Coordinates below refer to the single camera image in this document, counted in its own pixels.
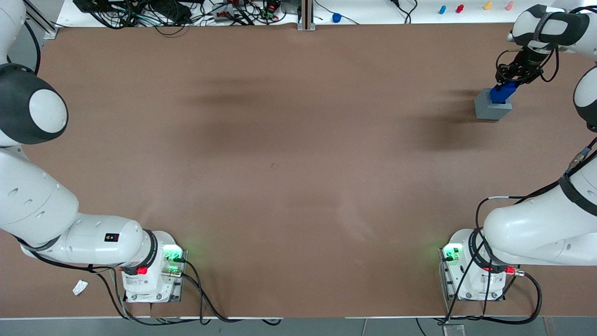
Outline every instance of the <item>black cable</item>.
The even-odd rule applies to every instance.
[[[222,314],[220,314],[219,311],[217,311],[217,309],[214,307],[213,303],[211,303],[210,298],[203,291],[203,289],[201,289],[201,286],[197,283],[197,281],[195,281],[195,279],[193,279],[186,273],[183,273],[182,276],[185,279],[187,279],[197,289],[197,291],[199,291],[199,294],[203,296],[203,298],[205,299],[205,302],[207,303],[207,306],[210,308],[213,315],[218,318],[218,320],[220,320],[222,322],[226,322],[226,323],[234,323],[234,322],[242,321],[242,320],[234,320],[234,319],[229,319],[227,317],[224,317]]]
[[[162,31],[160,31],[160,30],[158,29],[158,27],[157,27],[157,26],[154,26],[153,28],[155,28],[155,30],[157,30],[157,31],[158,31],[158,33],[160,33],[162,36],[164,36],[164,37],[170,37],[170,38],[172,38],[174,35],[176,35],[176,34],[180,33],[180,32],[181,32],[181,31],[182,31],[182,30],[183,30],[185,27],[184,27],[184,26],[182,26],[182,27],[180,27],[180,29],[179,29],[179,30],[177,30],[177,31],[175,31],[175,32],[173,32],[173,33],[164,33],[164,32],[162,32]]]
[[[427,336],[427,334],[425,334],[425,332],[423,331],[423,328],[421,328],[421,324],[418,322],[418,318],[415,318],[415,321],[417,321],[417,326],[418,329],[421,330],[421,334],[423,334],[423,336]]]
[[[556,53],[556,69],[553,71],[553,75],[551,78],[549,78],[548,80],[545,79],[545,77],[543,76],[543,72],[541,71],[539,73],[539,75],[541,76],[541,79],[546,82],[549,83],[551,81],[553,81],[554,78],[556,78],[556,75],[558,74],[558,70],[559,70],[559,50],[556,48],[555,49],[555,53]]]
[[[543,304],[543,294],[541,292],[541,286],[539,285],[539,282],[537,282],[536,279],[533,278],[533,276],[531,276],[530,274],[525,273],[524,277],[528,278],[533,283],[533,285],[535,285],[535,288],[537,290],[537,305],[535,306],[535,310],[533,311],[531,316],[529,316],[528,318],[526,318],[524,320],[516,320],[516,321],[496,319],[494,317],[483,317],[482,320],[490,321],[490,322],[497,322],[497,323],[502,323],[502,324],[509,324],[509,325],[523,325],[523,324],[531,323],[532,321],[537,319],[537,317],[539,316],[539,313],[541,312],[541,305]]]
[[[316,3],[318,6],[320,6],[321,8],[325,9],[326,11],[328,11],[329,13],[336,14],[336,12],[332,12],[332,11],[331,11],[331,10],[329,10],[327,7],[324,7],[324,6],[323,6],[322,4],[320,4],[320,3],[319,3],[317,0],[313,0],[313,2],[314,2],[314,3]],[[351,19],[350,17],[346,17],[346,16],[344,16],[344,15],[342,15],[342,14],[340,14],[340,15],[341,15],[343,18],[345,18],[346,20],[348,20],[348,21],[350,21],[350,22],[354,23],[355,25],[360,25],[360,23],[358,23],[358,22],[354,21],[354,20],[353,20],[353,19]]]
[[[417,8],[417,6],[418,6],[418,1],[417,1],[417,0],[413,0],[413,1],[414,1],[414,6],[413,6],[413,9],[411,9],[411,10],[408,12],[408,17],[410,18],[410,20],[409,20],[409,23],[412,23],[412,22],[413,22],[413,17],[411,16],[411,14],[413,13],[413,11],[414,11],[414,10]]]
[[[239,11],[239,13],[241,13],[242,17],[247,21],[247,23],[251,26],[254,26],[255,23],[253,23],[253,21],[249,18],[249,16],[245,13],[244,10],[242,10],[242,8],[238,5],[238,4],[232,4],[234,6],[234,8],[236,8],[236,10]]]
[[[282,319],[278,319],[276,322],[269,322],[266,319],[263,319],[262,321],[263,321],[263,323],[270,325],[270,326],[276,326],[276,325],[279,325],[280,323],[282,323]]]
[[[29,31],[29,35],[31,35],[33,44],[35,45],[36,60],[35,60],[35,70],[33,73],[37,76],[37,74],[39,72],[39,66],[41,64],[41,47],[39,46],[37,37],[35,37],[35,33],[33,32],[33,29],[31,29],[29,22],[25,21],[24,24],[25,24],[25,27],[27,28],[27,30]]]
[[[587,11],[591,11],[593,13],[597,13],[597,10],[595,10],[596,8],[597,8],[597,6],[594,6],[594,5],[593,6],[578,7],[578,8],[575,8],[575,9],[571,10],[570,14],[576,14],[576,13],[582,11],[582,10],[587,10]]]
[[[69,28],[69,26],[61,25],[60,23],[56,23],[54,21],[52,21],[52,25],[62,27],[62,28]]]
[[[199,272],[197,272],[197,269],[190,261],[183,259],[183,262],[185,264],[187,264],[188,266],[190,266],[191,269],[193,270],[193,274],[195,275],[195,279],[197,280],[197,285],[199,285],[200,293],[203,293],[203,287],[201,286]],[[211,320],[207,320],[207,322],[203,322],[203,295],[200,294],[199,295],[199,323],[201,323],[201,325],[207,325],[210,322],[211,322]]]

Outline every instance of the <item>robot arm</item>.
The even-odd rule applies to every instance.
[[[516,19],[508,40],[522,50],[509,65],[498,65],[497,85],[490,91],[493,103],[504,103],[518,86],[541,76],[541,65],[553,51],[566,49],[597,61],[597,14],[581,8],[567,12],[556,8],[558,5],[565,4],[535,5]],[[593,132],[597,132],[597,91],[593,89],[596,85],[597,68],[592,68],[574,92],[574,106]]]
[[[557,7],[567,6],[564,2],[535,5],[517,18],[508,40],[522,48],[512,63],[496,66],[497,85],[489,93],[492,104],[505,103],[519,85],[541,77],[542,64],[551,54],[559,60],[559,50],[597,60],[595,9]],[[574,106],[594,132],[596,87],[597,68],[592,68],[574,92]],[[593,144],[575,160],[582,160]],[[573,161],[572,169],[549,191],[493,210],[481,229],[456,232],[442,249],[447,293],[460,300],[499,300],[509,265],[597,265],[597,160],[593,157],[576,168],[578,161]],[[472,267],[463,275],[468,265]]]
[[[4,63],[25,12],[21,0],[0,4],[0,229],[35,258],[120,266],[129,301],[176,301],[183,251],[169,234],[128,218],[79,213],[75,195],[23,154],[22,144],[55,139],[68,123],[51,85],[25,66]]]

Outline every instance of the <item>table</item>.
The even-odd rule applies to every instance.
[[[222,3],[220,0],[213,0],[213,3]],[[517,0],[510,11],[505,7],[510,0],[492,0],[491,9],[485,11],[483,6],[486,1],[477,0],[427,0],[420,1],[417,8],[413,11],[413,23],[490,23],[490,22],[514,22],[516,18],[527,8],[535,4],[550,5],[552,2],[542,0]],[[259,6],[263,6],[263,1],[256,1]],[[330,11],[340,13],[362,25],[397,25],[403,24],[405,14],[398,10],[396,5],[390,0],[318,0],[318,3],[325,6]],[[400,2],[402,9],[410,11],[415,2],[414,0],[403,0]],[[464,5],[462,13],[456,13],[456,7]],[[441,15],[439,9],[445,5],[446,12]],[[320,5],[313,5],[313,15],[315,15],[316,25],[351,25],[349,20],[343,19],[340,23],[332,22],[332,13]],[[211,10],[211,3],[205,1],[204,9],[206,12]],[[200,14],[198,7],[191,11],[193,15]],[[72,0],[65,0],[62,10],[56,21],[59,25],[73,27],[103,27],[101,23],[95,20],[91,15],[82,13],[76,7]],[[296,23],[295,14],[287,14],[280,23]]]
[[[594,63],[576,55],[562,55],[552,83],[520,88],[503,120],[475,119],[509,29],[62,29],[39,75],[69,125],[25,151],[81,212],[171,233],[227,316],[440,316],[437,249],[473,227],[481,199],[554,181],[593,137],[572,94]],[[94,276],[0,239],[0,316],[115,315]],[[597,316],[596,268],[524,269],[543,288],[542,314]],[[90,285],[74,297],[78,279]],[[185,288],[182,303],[135,313],[196,316]],[[488,314],[529,314],[534,300],[521,279]]]

